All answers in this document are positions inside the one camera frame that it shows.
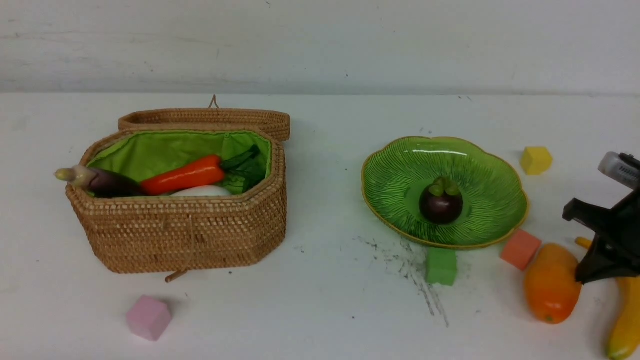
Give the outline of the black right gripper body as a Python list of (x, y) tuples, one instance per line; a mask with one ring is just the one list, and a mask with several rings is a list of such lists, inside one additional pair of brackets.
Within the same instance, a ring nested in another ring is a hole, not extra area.
[(577, 198), (565, 205), (565, 221), (576, 221), (594, 232), (592, 244), (579, 262), (574, 278), (583, 285), (640, 274), (640, 189), (610, 209)]

